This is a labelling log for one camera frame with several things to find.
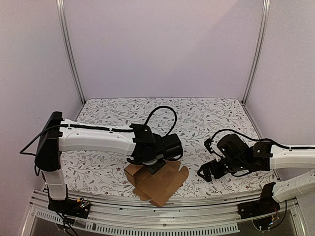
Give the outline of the brown cardboard paper box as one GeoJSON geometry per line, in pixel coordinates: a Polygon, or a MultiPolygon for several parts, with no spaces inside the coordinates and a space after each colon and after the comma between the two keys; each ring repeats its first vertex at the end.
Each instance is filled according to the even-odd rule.
{"type": "Polygon", "coordinates": [[[125,167],[124,172],[134,186],[133,193],[157,207],[164,206],[189,176],[189,169],[180,161],[167,161],[155,174],[145,166],[133,164],[125,167]]]}

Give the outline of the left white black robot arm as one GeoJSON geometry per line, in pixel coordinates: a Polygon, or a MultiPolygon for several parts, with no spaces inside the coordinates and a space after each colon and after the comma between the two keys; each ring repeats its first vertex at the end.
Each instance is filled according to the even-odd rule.
{"type": "Polygon", "coordinates": [[[70,213],[73,202],[67,198],[60,155],[74,150],[123,154],[129,163],[144,165],[151,174],[166,161],[179,160],[184,152],[177,134],[155,134],[147,123],[120,127],[83,124],[53,112],[39,135],[35,165],[43,172],[49,196],[62,213],[70,213]]]}

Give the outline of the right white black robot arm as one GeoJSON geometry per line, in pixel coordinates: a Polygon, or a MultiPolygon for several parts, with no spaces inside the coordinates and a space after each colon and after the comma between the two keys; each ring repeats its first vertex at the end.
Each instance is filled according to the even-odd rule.
{"type": "Polygon", "coordinates": [[[212,148],[214,138],[204,142],[205,148],[217,158],[203,164],[197,175],[206,182],[219,179],[226,174],[236,175],[244,171],[245,175],[259,171],[285,168],[307,168],[308,172],[289,180],[264,185],[260,199],[254,204],[258,214],[265,214],[274,203],[308,194],[315,189],[315,148],[313,146],[286,146],[274,140],[253,139],[254,145],[248,146],[242,141],[244,135],[236,131],[222,137],[218,151],[212,148]]]}

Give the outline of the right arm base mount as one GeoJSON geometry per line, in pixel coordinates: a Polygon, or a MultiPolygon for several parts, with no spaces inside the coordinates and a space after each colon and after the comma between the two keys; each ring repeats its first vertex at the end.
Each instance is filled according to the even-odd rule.
{"type": "Polygon", "coordinates": [[[272,197],[268,197],[238,204],[237,209],[241,219],[247,219],[278,211],[280,204],[272,197]]]}

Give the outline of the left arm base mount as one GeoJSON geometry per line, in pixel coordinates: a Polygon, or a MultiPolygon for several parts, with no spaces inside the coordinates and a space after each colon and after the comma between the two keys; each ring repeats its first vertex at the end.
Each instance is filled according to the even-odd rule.
{"type": "Polygon", "coordinates": [[[91,201],[80,198],[77,200],[66,197],[64,200],[53,200],[48,194],[48,209],[60,215],[69,215],[87,219],[90,213],[91,201]]]}

